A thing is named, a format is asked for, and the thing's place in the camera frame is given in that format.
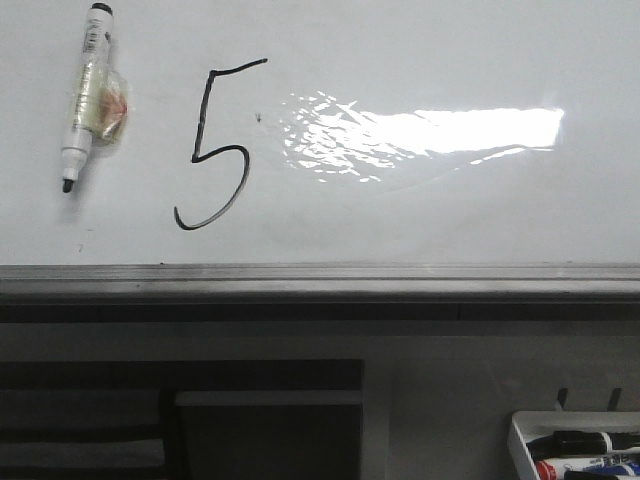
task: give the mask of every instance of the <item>handwritten number 5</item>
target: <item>handwritten number 5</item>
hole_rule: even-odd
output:
[[[246,70],[247,68],[255,67],[256,65],[260,65],[262,63],[266,63],[267,59],[263,58],[262,60],[256,60],[255,62],[247,63],[246,65],[242,65],[241,67],[234,68],[231,70],[211,70],[209,72],[209,78],[207,79],[207,84],[204,88],[204,95],[202,96],[202,104],[200,105],[200,120],[198,121],[198,133],[196,134],[196,143],[193,149],[193,155],[191,156],[191,163],[200,163],[205,160],[210,159],[211,157],[215,157],[216,155],[228,152],[230,150],[237,150],[242,153],[244,157],[244,169],[242,171],[242,178],[238,187],[236,188],[231,198],[225,203],[225,205],[218,210],[216,213],[211,215],[206,220],[203,220],[200,223],[196,223],[194,225],[187,225],[180,218],[180,214],[178,213],[178,207],[173,207],[173,217],[176,220],[176,223],[183,230],[197,230],[198,228],[206,227],[214,220],[220,218],[225,214],[227,210],[231,208],[233,203],[236,201],[240,192],[244,188],[245,183],[247,183],[247,178],[249,177],[249,168],[251,166],[251,158],[249,156],[249,151],[243,147],[242,145],[227,145],[226,147],[217,148],[212,150],[211,152],[200,156],[200,145],[202,144],[202,136],[204,134],[204,125],[207,118],[207,108],[209,106],[209,95],[211,94],[211,87],[213,86],[213,81],[216,77],[221,77],[223,75],[233,75],[234,73],[241,72],[242,70]]]

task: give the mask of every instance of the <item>whiteboard frame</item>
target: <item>whiteboard frame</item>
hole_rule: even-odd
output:
[[[640,264],[0,266],[0,304],[639,302]]]

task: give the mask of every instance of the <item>clear tape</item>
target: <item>clear tape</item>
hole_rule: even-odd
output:
[[[83,65],[71,108],[74,127],[90,130],[98,146],[118,143],[127,118],[127,82],[103,63]]]

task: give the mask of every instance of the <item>dry erase marker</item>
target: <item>dry erase marker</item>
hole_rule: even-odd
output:
[[[600,475],[589,472],[567,472],[565,480],[638,480],[630,475]]]
[[[634,475],[631,455],[607,457],[547,458],[536,462],[540,480],[563,480],[568,471],[592,472],[608,475]]]
[[[566,455],[587,456],[608,453],[640,453],[640,433],[555,431],[527,444],[534,460]]]
[[[62,143],[62,190],[65,193],[71,191],[80,170],[87,163],[98,130],[102,89],[108,75],[112,29],[111,7],[104,3],[94,3],[87,14],[69,126]]]

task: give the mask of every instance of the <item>white tray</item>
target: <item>white tray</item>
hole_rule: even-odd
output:
[[[540,480],[527,442],[554,430],[633,432],[640,430],[640,412],[516,412],[507,444],[520,480]]]

